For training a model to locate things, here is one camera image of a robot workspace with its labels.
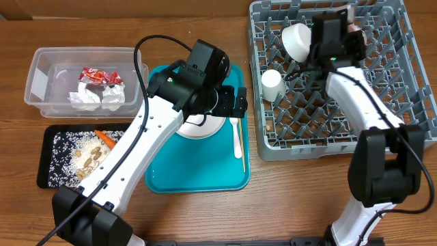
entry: white plate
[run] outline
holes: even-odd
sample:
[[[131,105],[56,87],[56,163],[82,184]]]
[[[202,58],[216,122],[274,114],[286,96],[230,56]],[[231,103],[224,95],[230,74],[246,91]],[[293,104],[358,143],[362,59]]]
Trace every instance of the white plate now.
[[[190,115],[176,133],[188,139],[204,139],[218,132],[226,118],[207,115],[203,125],[198,126],[203,120],[203,115]]]

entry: red candy wrapper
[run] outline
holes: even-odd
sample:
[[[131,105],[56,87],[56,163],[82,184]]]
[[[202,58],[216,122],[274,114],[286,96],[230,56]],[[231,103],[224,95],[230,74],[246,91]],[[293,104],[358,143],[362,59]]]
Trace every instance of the red candy wrapper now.
[[[105,71],[88,67],[83,68],[79,81],[89,85],[119,85],[123,83],[117,72],[111,75]]]

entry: black tray with food scraps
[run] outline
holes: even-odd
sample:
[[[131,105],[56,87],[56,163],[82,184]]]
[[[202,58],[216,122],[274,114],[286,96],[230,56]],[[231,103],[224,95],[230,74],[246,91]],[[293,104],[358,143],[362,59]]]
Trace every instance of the black tray with food scraps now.
[[[89,175],[110,153],[109,148],[95,136],[94,130],[105,131],[111,139],[118,141],[129,125],[130,123],[49,126],[44,132],[36,184],[42,189],[61,185],[75,187],[79,183],[79,170]]]

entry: blue tray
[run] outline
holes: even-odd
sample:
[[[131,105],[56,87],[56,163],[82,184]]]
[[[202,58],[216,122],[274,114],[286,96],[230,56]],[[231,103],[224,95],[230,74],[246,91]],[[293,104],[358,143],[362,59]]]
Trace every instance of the blue tray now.
[[[159,66],[150,73],[160,72]],[[223,85],[243,87],[243,73],[232,66]],[[161,148],[145,172],[145,182],[155,193],[191,193],[202,191],[235,191],[243,189],[251,177],[247,119],[241,120],[244,144],[242,159],[234,156],[232,125],[226,119],[223,127],[205,139],[187,139],[175,133]]]

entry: crumpled white tissue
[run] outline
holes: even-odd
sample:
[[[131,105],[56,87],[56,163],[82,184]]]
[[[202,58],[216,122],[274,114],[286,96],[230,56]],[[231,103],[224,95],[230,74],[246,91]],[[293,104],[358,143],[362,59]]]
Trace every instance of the crumpled white tissue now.
[[[100,105],[74,105],[76,103],[100,103],[100,97],[97,96],[97,94],[93,93],[92,91],[88,90],[87,84],[84,82],[79,82],[79,85],[77,87],[77,92],[70,92],[70,97],[68,98],[70,102],[72,103],[72,107],[79,110],[84,111],[94,111],[96,110]]]
[[[108,86],[103,91],[102,103],[124,103],[124,99],[124,83],[114,85],[112,88]],[[111,111],[115,111],[119,107],[120,105],[102,105],[103,109],[109,109]]]

